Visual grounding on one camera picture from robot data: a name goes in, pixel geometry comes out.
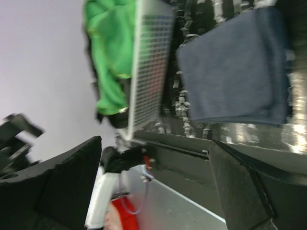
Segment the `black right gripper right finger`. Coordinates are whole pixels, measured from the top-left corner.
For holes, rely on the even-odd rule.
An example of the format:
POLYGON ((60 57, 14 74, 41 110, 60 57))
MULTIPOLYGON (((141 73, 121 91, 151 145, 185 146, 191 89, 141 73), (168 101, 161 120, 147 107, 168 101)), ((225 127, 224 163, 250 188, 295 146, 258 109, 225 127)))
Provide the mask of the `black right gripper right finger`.
POLYGON ((305 230, 307 177, 212 140, 208 152, 229 230, 305 230))

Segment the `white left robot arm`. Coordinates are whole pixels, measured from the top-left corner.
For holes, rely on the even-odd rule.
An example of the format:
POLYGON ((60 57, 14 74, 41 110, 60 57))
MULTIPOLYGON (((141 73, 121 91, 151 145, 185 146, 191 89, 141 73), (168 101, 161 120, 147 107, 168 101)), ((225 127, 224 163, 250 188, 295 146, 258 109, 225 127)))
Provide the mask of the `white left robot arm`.
POLYGON ((133 147, 122 153, 109 146, 102 150, 100 166, 94 183, 92 197, 85 220, 89 230, 98 230, 104 225, 104 218, 111 200, 114 186, 122 171, 143 163, 146 151, 143 147, 133 147))

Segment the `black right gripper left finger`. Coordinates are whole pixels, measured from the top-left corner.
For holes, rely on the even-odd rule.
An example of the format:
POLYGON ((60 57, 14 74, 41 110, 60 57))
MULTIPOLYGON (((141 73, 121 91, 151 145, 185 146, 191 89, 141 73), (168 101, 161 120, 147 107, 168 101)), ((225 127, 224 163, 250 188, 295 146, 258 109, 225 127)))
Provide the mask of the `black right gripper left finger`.
POLYGON ((0 180, 2 230, 82 230, 101 158, 95 136, 0 180))

